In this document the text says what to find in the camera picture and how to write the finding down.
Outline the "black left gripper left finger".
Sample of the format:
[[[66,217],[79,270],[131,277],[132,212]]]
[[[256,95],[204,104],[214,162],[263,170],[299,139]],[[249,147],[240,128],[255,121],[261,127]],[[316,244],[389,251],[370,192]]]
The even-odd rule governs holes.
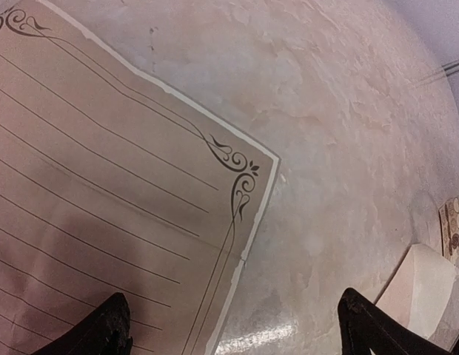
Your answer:
[[[132,346],[130,308],[126,297],[116,292],[67,333],[35,354],[129,354]]]

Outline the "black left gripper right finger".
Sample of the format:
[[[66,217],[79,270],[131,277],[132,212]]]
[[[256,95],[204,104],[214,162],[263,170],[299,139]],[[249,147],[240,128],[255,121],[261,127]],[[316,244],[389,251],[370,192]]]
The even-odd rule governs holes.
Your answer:
[[[353,288],[340,298],[338,321],[343,355],[448,353],[394,321]]]

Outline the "translucent pink envelope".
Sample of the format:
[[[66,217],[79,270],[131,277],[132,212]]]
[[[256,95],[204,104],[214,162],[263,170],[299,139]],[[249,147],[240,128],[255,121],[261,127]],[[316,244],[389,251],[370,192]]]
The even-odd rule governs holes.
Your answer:
[[[449,303],[458,268],[427,245],[408,250],[376,306],[411,332],[430,338]]]

